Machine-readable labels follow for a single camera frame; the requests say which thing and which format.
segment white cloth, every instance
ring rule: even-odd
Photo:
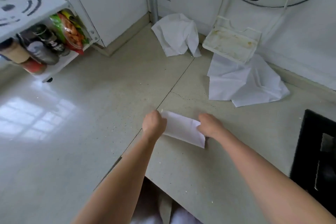
[[[201,124],[199,121],[169,111],[162,111],[161,116],[167,119],[164,135],[180,139],[204,149],[205,137],[197,130],[197,126]]]
[[[290,93],[258,54],[240,65],[214,53],[208,76],[209,100],[231,100],[235,107],[277,101]]]
[[[196,24],[183,14],[169,14],[152,27],[167,57],[184,54],[188,47],[194,57],[201,56],[198,49]]]

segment white shelf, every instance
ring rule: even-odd
[[[83,47],[83,50],[89,48],[89,44]],[[70,51],[70,53],[64,57],[59,57],[59,61],[56,65],[48,66],[47,69],[39,75],[32,74],[37,80],[41,82],[46,82],[52,78],[55,74],[60,72],[66,65],[73,61],[78,56],[78,53],[75,51]]]
[[[0,0],[0,43],[67,6],[65,0]]]

